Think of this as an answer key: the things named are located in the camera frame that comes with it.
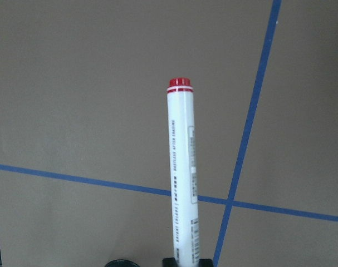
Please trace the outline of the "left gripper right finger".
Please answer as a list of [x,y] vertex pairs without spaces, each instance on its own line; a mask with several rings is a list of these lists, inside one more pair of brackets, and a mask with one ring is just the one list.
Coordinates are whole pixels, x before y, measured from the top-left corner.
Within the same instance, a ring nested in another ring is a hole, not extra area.
[[213,267],[213,260],[212,259],[200,259],[199,267]]

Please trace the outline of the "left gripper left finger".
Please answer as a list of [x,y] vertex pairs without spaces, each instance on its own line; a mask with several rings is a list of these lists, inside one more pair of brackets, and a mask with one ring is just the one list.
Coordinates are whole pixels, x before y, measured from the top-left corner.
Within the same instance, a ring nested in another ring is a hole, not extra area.
[[177,267],[177,261],[175,258],[164,258],[162,260],[162,267]]

